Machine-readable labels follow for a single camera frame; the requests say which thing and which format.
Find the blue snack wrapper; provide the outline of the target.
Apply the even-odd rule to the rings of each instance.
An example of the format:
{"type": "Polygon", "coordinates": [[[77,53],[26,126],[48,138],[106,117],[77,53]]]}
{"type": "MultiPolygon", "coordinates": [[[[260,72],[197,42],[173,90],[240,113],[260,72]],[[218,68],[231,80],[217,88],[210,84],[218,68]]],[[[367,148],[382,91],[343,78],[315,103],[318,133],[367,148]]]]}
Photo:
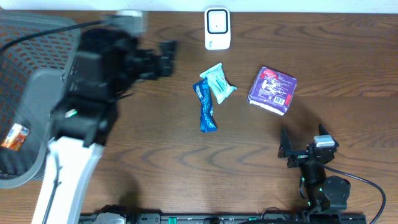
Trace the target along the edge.
{"type": "Polygon", "coordinates": [[[217,131],[216,123],[213,119],[213,103],[208,80],[205,78],[193,85],[193,90],[197,94],[201,104],[200,111],[200,130],[203,133],[217,131]]]}

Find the orange small box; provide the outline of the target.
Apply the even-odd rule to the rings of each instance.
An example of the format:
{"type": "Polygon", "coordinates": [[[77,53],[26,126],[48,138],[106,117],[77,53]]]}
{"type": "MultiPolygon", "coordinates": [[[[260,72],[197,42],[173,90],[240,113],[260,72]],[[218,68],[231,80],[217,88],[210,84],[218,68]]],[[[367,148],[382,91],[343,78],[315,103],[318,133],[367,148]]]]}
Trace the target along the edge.
{"type": "Polygon", "coordinates": [[[1,147],[13,151],[20,151],[29,133],[30,133],[29,128],[21,124],[14,123],[12,128],[8,132],[6,138],[3,140],[1,147]]]}

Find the teal snack packet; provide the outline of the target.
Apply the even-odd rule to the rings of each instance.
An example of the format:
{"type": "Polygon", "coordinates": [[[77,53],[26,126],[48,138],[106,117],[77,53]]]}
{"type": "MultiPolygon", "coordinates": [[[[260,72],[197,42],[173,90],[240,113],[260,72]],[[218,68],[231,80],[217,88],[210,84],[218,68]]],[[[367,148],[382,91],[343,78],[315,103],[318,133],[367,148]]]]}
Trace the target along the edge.
{"type": "Polygon", "coordinates": [[[212,89],[218,104],[221,104],[234,90],[237,89],[236,86],[232,86],[228,83],[224,75],[223,64],[221,62],[202,72],[200,77],[208,80],[208,84],[212,89]]]}

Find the purple snack pack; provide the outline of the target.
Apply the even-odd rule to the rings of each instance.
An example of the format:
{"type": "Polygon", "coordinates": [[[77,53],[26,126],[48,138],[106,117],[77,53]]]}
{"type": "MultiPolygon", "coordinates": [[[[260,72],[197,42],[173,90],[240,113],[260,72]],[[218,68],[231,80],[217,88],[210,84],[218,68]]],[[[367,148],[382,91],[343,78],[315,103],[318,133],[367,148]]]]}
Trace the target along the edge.
{"type": "Polygon", "coordinates": [[[262,67],[248,94],[248,102],[278,115],[285,115],[292,102],[297,79],[262,67]]]}

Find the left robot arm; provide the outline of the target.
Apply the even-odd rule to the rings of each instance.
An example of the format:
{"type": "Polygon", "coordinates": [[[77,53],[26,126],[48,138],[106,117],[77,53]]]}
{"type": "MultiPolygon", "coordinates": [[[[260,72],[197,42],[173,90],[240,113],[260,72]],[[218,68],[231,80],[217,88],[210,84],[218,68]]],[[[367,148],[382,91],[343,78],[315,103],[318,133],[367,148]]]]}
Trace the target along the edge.
{"type": "Polygon", "coordinates": [[[32,221],[77,223],[93,171],[118,118],[118,101],[138,80],[171,76],[177,41],[160,52],[122,30],[82,33],[63,95],[50,114],[44,179],[32,221]]]}

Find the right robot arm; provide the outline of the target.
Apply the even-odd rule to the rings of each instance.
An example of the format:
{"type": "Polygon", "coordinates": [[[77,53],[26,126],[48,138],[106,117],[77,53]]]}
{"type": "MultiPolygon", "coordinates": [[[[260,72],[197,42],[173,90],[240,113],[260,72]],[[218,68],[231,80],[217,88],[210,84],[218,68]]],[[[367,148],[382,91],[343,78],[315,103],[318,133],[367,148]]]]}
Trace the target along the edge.
{"type": "Polygon", "coordinates": [[[323,125],[319,134],[303,151],[295,151],[286,129],[281,130],[278,158],[287,159],[287,167],[301,172],[300,194],[309,209],[300,213],[307,223],[343,223],[341,212],[347,209],[351,184],[336,175],[327,176],[324,165],[332,161],[339,144],[323,125]]]}

